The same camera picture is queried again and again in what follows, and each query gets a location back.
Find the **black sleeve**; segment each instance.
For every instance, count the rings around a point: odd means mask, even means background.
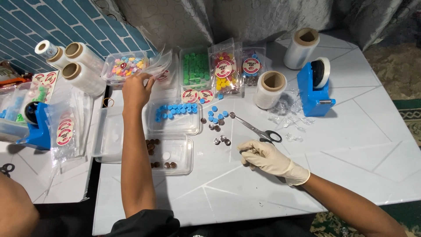
[[[141,210],[119,220],[105,237],[176,237],[180,222],[170,210]]]

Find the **scissors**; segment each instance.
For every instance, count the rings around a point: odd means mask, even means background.
[[[241,118],[237,117],[233,112],[231,112],[231,114],[229,116],[231,118],[232,117],[236,118],[238,121],[240,121],[246,127],[248,127],[250,130],[252,130],[257,135],[259,135],[259,137],[260,137],[259,141],[261,141],[261,142],[271,143],[271,144],[273,144],[273,142],[276,142],[276,143],[282,142],[282,137],[277,132],[274,132],[272,130],[260,131],[259,129],[255,128],[254,126],[252,126],[248,122],[246,122],[246,121],[242,120]],[[270,137],[270,135],[272,135],[272,134],[276,135],[279,139],[276,140],[276,139],[273,139],[272,137]]]
[[[5,174],[9,178],[10,178],[9,172],[12,172],[14,170],[15,170],[15,165],[14,164],[7,163],[7,164],[3,165],[3,167],[0,167],[0,172],[3,173],[3,174]]]

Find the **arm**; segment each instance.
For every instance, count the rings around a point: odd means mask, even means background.
[[[29,236],[40,215],[22,185],[0,173],[0,236]]]
[[[329,211],[366,237],[406,237],[398,222],[374,203],[342,186],[310,174],[309,170],[291,161],[273,144],[252,140],[240,144],[237,149],[244,151],[241,153],[243,164],[249,162],[269,174],[284,177],[290,186],[301,185]]]
[[[133,75],[123,86],[123,155],[121,198],[126,218],[143,209],[155,209],[152,170],[142,125],[142,109],[148,103],[154,79],[148,74]]]

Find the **hand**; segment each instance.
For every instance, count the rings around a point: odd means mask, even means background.
[[[142,108],[148,103],[155,78],[146,73],[135,73],[126,79],[123,85],[123,114],[142,112]]]
[[[241,153],[241,163],[250,163],[250,168],[259,167],[266,173],[284,177],[288,185],[301,185],[310,177],[310,171],[304,169],[302,166],[291,161],[288,157],[282,154],[273,144],[258,142],[251,140],[238,145],[238,150]]]

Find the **person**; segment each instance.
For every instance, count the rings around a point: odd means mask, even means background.
[[[123,86],[124,142],[121,164],[121,197],[126,219],[117,221],[107,237],[176,237],[180,223],[170,210],[156,210],[156,194],[142,126],[142,108],[148,103],[154,78],[148,74],[129,77]],[[329,211],[366,237],[406,237],[404,229],[386,212],[366,198],[294,163],[273,144],[251,140],[242,143],[242,163],[279,177],[290,186],[301,186]],[[258,236],[313,236],[308,230],[273,227]],[[217,230],[190,233],[189,237],[254,236],[254,230],[224,233]]]
[[[25,189],[0,172],[0,237],[29,236],[40,215]]]

